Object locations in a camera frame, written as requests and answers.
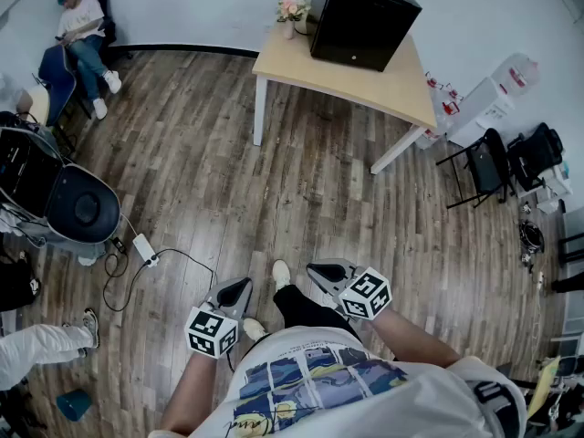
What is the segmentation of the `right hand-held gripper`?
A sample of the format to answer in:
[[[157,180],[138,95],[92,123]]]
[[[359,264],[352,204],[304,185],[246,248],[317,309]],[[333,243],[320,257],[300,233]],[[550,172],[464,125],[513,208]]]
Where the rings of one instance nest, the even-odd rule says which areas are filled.
[[[335,304],[340,300],[349,317],[374,320],[392,301],[389,279],[372,267],[364,269],[344,258],[327,258],[309,263],[307,272]],[[342,291],[342,281],[349,280]]]

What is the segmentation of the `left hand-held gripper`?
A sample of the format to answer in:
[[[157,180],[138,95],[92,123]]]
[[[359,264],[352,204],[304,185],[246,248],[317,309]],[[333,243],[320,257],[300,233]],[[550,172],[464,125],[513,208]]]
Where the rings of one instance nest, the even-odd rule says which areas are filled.
[[[232,278],[214,285],[205,297],[213,309],[192,307],[184,325],[186,347],[220,359],[238,342],[238,319],[253,291],[250,278]]]

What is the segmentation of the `person's left forearm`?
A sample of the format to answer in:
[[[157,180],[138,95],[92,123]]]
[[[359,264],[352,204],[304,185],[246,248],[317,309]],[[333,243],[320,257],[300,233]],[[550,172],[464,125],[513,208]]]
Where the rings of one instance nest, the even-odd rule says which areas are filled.
[[[162,415],[159,428],[188,436],[210,415],[218,361],[194,353]]]

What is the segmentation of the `person's right forearm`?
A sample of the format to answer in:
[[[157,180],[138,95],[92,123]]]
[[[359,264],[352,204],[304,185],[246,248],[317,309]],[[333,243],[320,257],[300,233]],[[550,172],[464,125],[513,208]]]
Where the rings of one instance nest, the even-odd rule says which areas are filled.
[[[399,361],[446,369],[462,358],[450,346],[391,308],[383,309],[370,324]]]

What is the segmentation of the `person's right white shoe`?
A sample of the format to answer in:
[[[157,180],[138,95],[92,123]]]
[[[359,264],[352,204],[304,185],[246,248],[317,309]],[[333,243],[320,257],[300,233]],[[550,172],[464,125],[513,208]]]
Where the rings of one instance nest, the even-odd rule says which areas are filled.
[[[276,284],[276,291],[290,284],[291,275],[288,265],[284,260],[278,259],[275,261],[272,267],[272,277]]]

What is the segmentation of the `white power strip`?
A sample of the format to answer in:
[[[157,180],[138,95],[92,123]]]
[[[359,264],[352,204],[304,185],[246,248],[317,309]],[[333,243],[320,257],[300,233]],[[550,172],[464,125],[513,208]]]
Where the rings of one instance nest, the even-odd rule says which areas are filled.
[[[158,265],[159,257],[144,234],[136,235],[132,243],[147,267],[156,267]]]

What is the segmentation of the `black folding chair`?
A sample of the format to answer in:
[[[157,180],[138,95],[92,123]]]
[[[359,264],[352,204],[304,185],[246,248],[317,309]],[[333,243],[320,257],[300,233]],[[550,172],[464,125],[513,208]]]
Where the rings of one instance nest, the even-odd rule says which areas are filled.
[[[471,173],[475,195],[464,198],[454,159],[463,155],[466,158],[465,168]],[[447,210],[462,204],[476,201],[474,208],[481,205],[491,196],[498,196],[500,204],[506,203],[508,195],[514,194],[511,183],[511,173],[507,159],[506,147],[499,132],[489,128],[468,147],[438,161],[437,166],[448,162],[453,169],[460,200],[446,206]]]

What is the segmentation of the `teal bucket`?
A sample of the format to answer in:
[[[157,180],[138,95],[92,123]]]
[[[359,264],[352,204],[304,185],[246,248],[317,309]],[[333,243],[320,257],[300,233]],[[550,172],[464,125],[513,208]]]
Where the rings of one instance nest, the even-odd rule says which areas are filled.
[[[71,422],[78,422],[92,404],[90,396],[81,389],[57,397],[57,407]]]

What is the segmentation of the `light wooden table white legs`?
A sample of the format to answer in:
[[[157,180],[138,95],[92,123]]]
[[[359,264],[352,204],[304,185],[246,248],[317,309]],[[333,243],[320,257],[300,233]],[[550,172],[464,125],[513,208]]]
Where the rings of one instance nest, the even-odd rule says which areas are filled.
[[[382,72],[313,58],[305,36],[284,36],[285,26],[270,30],[252,73],[256,76],[253,144],[262,143],[267,83],[310,89],[392,115],[411,124],[408,131],[370,167],[384,170],[427,130],[437,128],[433,104],[414,39],[407,35]]]

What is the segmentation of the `black bag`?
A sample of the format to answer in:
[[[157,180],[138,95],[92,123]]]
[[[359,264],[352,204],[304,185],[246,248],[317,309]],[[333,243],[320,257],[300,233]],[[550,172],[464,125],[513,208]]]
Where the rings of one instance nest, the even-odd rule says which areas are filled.
[[[0,259],[0,313],[32,304],[40,289],[29,253],[21,251],[17,260]]]

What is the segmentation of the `white water dispenser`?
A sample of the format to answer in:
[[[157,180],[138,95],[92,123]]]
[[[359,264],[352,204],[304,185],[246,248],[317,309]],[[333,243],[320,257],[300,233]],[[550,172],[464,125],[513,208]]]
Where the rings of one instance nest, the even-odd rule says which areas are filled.
[[[515,104],[492,78],[486,77],[461,101],[459,109],[446,138],[458,146],[468,147],[489,128],[499,130]]]

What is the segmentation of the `white storage boxes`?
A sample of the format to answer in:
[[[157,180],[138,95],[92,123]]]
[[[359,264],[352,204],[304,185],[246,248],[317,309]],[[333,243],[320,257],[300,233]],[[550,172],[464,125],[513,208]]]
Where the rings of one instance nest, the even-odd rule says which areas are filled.
[[[560,201],[573,194],[568,164],[554,165],[540,173],[538,178],[543,184],[536,190],[537,209],[544,214],[553,214]]]

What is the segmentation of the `beige wooden side table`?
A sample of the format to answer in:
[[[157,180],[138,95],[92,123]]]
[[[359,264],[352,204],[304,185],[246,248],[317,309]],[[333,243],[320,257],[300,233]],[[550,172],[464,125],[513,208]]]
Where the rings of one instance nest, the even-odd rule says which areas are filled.
[[[47,89],[42,84],[38,84],[31,88],[28,91],[28,94],[32,99],[32,105],[27,120],[34,121],[40,125],[46,125],[49,113],[49,96]]]

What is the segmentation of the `pink flower bouquet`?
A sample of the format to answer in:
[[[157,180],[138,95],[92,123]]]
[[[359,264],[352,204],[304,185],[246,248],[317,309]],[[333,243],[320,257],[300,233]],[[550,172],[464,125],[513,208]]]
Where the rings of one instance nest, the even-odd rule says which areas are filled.
[[[300,21],[308,15],[309,10],[307,0],[277,0],[277,21]]]

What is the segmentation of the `blue chair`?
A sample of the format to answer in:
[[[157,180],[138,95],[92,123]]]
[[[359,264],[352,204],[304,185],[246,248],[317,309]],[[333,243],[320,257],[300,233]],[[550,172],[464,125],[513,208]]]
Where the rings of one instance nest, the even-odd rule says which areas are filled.
[[[91,115],[77,91],[77,78],[71,68],[66,49],[61,45],[48,48],[41,60],[38,77],[47,90],[49,111],[47,126],[57,124],[65,107],[74,98],[86,116]]]

